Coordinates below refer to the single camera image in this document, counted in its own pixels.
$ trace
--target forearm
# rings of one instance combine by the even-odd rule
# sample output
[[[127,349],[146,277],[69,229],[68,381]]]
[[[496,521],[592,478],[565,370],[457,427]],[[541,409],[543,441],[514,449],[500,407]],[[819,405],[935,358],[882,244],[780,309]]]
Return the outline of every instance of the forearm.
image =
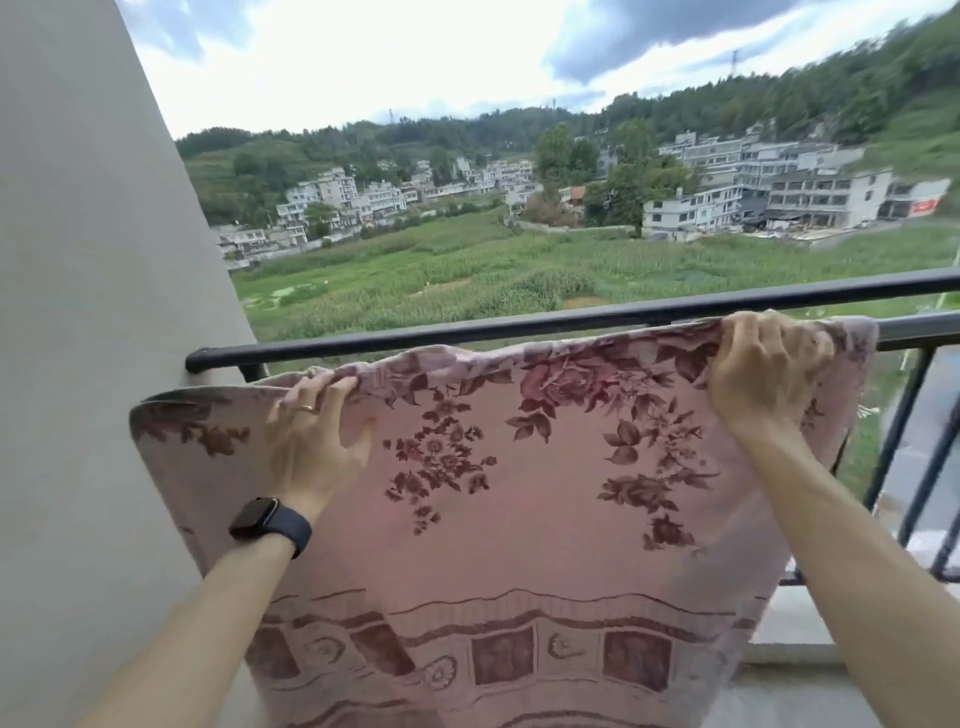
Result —
[[[277,534],[227,553],[117,674],[81,728],[209,725],[293,553]]]
[[[960,605],[816,461],[799,430],[739,433],[848,670],[888,728],[960,715]]]

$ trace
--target green field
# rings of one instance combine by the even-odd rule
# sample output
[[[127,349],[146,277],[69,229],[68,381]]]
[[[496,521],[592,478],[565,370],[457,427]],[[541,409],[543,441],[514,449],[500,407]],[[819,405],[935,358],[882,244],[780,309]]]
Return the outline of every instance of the green field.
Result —
[[[860,234],[833,250],[816,251],[746,236],[680,245],[602,231],[519,233],[504,228],[498,217],[490,211],[439,219],[267,263],[233,281],[258,339],[277,341],[935,268],[950,265],[958,244],[956,228],[935,219]],[[882,318],[913,313],[935,300],[795,313]],[[272,371],[305,364],[274,365]],[[878,358],[866,406],[887,403],[901,381],[899,364],[898,353]],[[878,419],[862,421],[847,448],[841,475],[857,492],[876,458]]]

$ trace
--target concrete pillar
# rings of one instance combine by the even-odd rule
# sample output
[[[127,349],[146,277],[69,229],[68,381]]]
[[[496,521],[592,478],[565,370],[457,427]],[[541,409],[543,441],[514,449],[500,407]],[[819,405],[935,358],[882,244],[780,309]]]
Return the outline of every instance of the concrete pillar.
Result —
[[[0,2],[4,726],[71,724],[199,581],[127,412],[253,340],[210,235],[113,0]]]

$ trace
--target smartwatch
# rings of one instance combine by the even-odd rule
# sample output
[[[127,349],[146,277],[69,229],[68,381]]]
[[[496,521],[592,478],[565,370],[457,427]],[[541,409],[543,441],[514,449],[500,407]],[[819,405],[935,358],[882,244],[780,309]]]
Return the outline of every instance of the smartwatch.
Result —
[[[290,539],[296,559],[310,541],[313,528],[306,518],[275,497],[251,500],[240,509],[229,528],[230,536],[240,542],[255,541],[267,533],[279,533]]]

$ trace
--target hill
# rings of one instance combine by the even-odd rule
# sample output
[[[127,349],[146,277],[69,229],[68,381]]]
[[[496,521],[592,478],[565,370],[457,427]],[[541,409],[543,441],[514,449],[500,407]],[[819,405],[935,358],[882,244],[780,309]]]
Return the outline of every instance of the hill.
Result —
[[[470,158],[531,152],[542,132],[561,123],[574,135],[602,138],[642,118],[660,141],[685,131],[740,134],[758,120],[766,138],[800,139],[823,124],[835,141],[871,142],[868,159],[890,161],[904,174],[940,174],[936,170],[955,165],[958,106],[960,4],[780,76],[739,76],[656,98],[622,94],[595,114],[530,108],[472,119],[361,121],[302,133],[217,128],[188,134],[177,144],[211,223],[262,225],[284,184],[325,165],[349,165],[361,184],[409,179],[412,162],[433,150]],[[936,141],[925,136],[930,132]],[[379,169],[381,159],[395,169]]]

